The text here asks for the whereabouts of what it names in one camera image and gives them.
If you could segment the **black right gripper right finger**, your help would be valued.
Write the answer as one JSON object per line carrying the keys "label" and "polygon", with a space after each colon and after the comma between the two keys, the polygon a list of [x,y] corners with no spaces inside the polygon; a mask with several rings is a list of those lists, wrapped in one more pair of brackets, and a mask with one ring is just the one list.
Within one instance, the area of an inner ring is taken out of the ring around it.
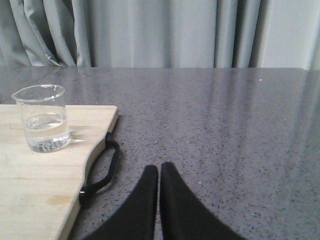
{"label": "black right gripper right finger", "polygon": [[160,218],[164,240],[244,239],[197,199],[172,162],[161,165]]}

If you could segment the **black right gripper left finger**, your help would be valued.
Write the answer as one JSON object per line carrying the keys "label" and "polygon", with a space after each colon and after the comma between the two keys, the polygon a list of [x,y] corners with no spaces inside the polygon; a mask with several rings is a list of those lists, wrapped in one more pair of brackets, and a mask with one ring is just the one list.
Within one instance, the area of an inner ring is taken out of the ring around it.
{"label": "black right gripper left finger", "polygon": [[147,165],[118,210],[86,240],[152,240],[158,199],[158,168]]}

